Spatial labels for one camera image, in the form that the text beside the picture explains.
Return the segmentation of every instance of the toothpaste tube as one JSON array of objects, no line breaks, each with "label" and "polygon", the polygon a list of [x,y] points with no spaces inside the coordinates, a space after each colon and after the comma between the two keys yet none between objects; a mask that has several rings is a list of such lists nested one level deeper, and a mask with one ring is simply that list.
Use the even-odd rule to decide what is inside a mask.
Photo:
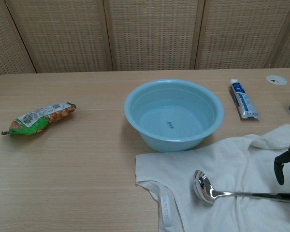
[{"label": "toothpaste tube", "polygon": [[230,81],[230,89],[233,100],[242,118],[260,118],[249,96],[245,93],[245,90],[237,79]]}]

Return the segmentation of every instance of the wooden table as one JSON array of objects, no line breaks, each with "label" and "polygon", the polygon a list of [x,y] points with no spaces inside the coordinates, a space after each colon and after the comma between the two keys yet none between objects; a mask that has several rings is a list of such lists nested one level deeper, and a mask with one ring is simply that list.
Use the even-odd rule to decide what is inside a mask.
[{"label": "wooden table", "polygon": [[[266,75],[288,80],[273,85]],[[178,78],[221,99],[225,119],[200,146],[290,124],[290,69],[8,74],[0,76],[0,133],[42,106],[72,102],[68,118],[33,136],[0,134],[0,232],[156,232],[157,203],[134,184],[135,155],[153,152],[125,120],[138,85]],[[241,120],[228,83],[237,78],[261,119]]]}]

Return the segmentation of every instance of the white cloth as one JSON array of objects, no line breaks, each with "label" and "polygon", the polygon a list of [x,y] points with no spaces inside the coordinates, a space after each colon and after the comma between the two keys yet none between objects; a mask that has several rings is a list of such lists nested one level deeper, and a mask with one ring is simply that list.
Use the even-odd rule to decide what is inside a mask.
[{"label": "white cloth", "polygon": [[290,232],[290,203],[223,197],[207,206],[192,187],[200,169],[216,190],[290,193],[290,163],[283,186],[274,174],[275,157],[289,145],[285,124],[262,136],[227,138],[196,150],[137,155],[136,184],[162,202],[160,232]]}]

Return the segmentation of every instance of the green snack bag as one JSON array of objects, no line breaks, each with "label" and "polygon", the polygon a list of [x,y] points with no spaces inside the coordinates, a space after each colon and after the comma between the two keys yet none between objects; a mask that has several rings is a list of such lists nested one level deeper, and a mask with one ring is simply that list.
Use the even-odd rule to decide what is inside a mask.
[{"label": "green snack bag", "polygon": [[57,122],[68,116],[76,109],[76,105],[71,103],[58,103],[48,105],[44,108],[32,111],[15,119],[9,131],[1,132],[5,134],[36,134],[43,131],[50,123]]}]

